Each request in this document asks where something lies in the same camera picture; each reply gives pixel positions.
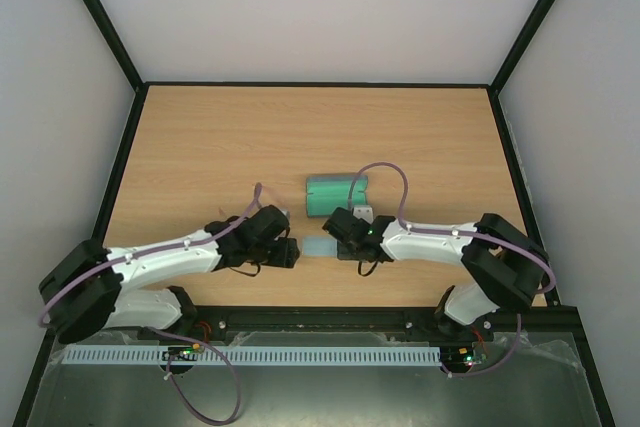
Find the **light blue cleaning cloth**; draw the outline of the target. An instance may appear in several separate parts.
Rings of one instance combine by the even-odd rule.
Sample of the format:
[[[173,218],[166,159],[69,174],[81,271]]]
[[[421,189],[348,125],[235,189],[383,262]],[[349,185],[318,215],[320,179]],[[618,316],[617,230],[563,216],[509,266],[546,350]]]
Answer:
[[[302,252],[308,257],[337,256],[337,242],[330,237],[306,236],[302,242]]]

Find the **grey glasses case green lining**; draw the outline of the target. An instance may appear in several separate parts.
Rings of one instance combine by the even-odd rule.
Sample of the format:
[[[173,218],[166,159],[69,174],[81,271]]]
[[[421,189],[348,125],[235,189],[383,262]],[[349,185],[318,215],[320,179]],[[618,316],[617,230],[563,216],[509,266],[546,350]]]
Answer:
[[[309,218],[327,218],[336,208],[369,206],[368,177],[362,175],[349,195],[354,173],[311,175],[306,179],[306,214]]]

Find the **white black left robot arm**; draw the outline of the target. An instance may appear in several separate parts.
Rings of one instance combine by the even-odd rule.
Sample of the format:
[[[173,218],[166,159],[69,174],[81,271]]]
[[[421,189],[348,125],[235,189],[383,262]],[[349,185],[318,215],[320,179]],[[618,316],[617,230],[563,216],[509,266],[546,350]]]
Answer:
[[[151,287],[190,274],[237,269],[291,269],[300,256],[288,215],[274,205],[250,217],[213,221],[186,236],[138,247],[79,243],[39,284],[40,323],[72,344],[105,329],[152,327],[184,333],[196,316],[179,287]]]

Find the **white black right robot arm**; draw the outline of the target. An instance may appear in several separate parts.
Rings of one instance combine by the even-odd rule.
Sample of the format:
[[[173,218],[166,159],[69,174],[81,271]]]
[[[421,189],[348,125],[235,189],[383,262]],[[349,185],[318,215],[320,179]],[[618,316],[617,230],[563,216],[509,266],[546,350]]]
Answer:
[[[543,278],[551,276],[544,249],[498,214],[447,226],[387,215],[367,221],[337,208],[323,230],[360,265],[420,260],[464,267],[472,282],[449,287],[431,322],[448,339],[460,337],[496,310],[528,312],[541,294]]]

